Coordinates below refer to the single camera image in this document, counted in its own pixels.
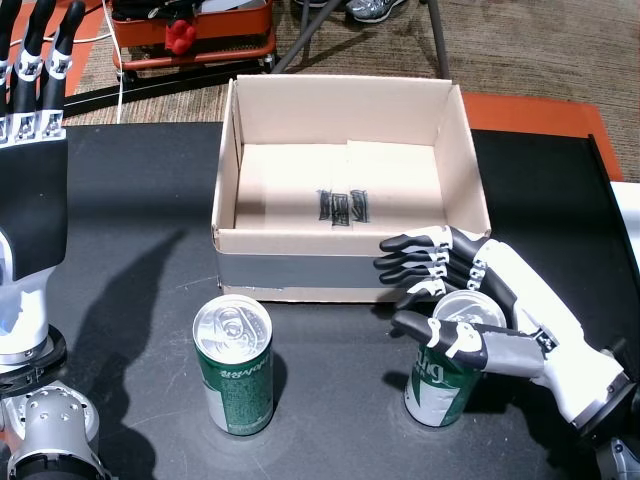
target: orange cart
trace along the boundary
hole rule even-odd
[[[261,60],[270,72],[276,62],[276,36],[272,25],[273,0],[257,8],[238,8],[198,14],[193,20],[197,40],[185,55],[164,51],[161,56],[123,61],[113,51],[113,63],[125,72],[148,68],[175,67],[234,60]],[[120,48],[164,45],[167,21],[113,20]]]

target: cardboard box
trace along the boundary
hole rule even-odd
[[[429,225],[490,230],[449,80],[239,76],[229,86],[212,234],[224,293],[392,301],[373,259]]]

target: white cable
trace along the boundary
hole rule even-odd
[[[118,56],[118,63],[120,64],[120,68],[117,69],[118,77],[120,79],[120,89],[118,91],[118,110],[116,114],[116,123],[120,123],[122,118],[122,91],[124,89],[124,72],[122,71],[122,55],[120,54],[120,46],[118,45],[118,40],[116,39],[116,32],[113,30],[113,23],[111,23],[111,15],[107,10],[106,0],[102,0],[102,9],[104,10],[104,18],[107,21],[107,26],[109,27],[109,33],[111,34],[111,38],[113,39],[113,46],[116,49],[116,55]]]
[[[79,38],[78,40],[74,40],[73,43],[74,44],[76,44],[76,43],[93,43],[93,42],[99,42],[100,40],[106,40],[107,38],[110,38],[110,37],[111,37],[110,33],[105,33],[104,35],[100,35],[99,37]],[[45,42],[53,42],[53,37],[43,37],[42,40],[45,41]],[[15,47],[16,45],[19,45],[20,42],[22,42],[22,40],[14,40],[9,45],[11,47]]]

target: aluminum can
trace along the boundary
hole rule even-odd
[[[213,421],[233,435],[262,430],[273,415],[272,325],[269,314],[243,295],[206,303],[193,338]]]
[[[507,326],[498,304],[487,295],[471,290],[459,290],[442,297],[433,317],[452,322]],[[480,371],[463,367],[422,344],[405,388],[404,403],[420,423],[444,427],[460,418],[481,376]]]

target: robotic hand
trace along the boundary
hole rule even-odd
[[[42,69],[55,0],[38,0],[13,69],[9,48],[21,0],[0,4],[0,438],[10,480],[105,480],[97,457],[98,414],[55,380],[66,345],[48,325],[45,289],[67,239],[66,75],[85,6],[74,1]],[[37,96],[37,81],[40,90]]]
[[[375,261],[384,270],[380,281],[411,284],[396,304],[392,323],[414,339],[465,366],[530,378],[549,388],[561,415],[589,438],[596,438],[599,425],[614,411],[629,408],[636,386],[623,367],[610,352],[585,342],[575,316],[508,245],[453,227],[427,227],[384,240],[380,249],[389,253]],[[459,289],[493,298],[512,329],[402,310]],[[615,442],[620,441],[614,438],[603,447],[611,450],[616,465],[609,462],[607,472],[616,471],[617,478],[627,478],[624,472],[640,474],[638,457]],[[616,457],[623,451],[627,457]]]

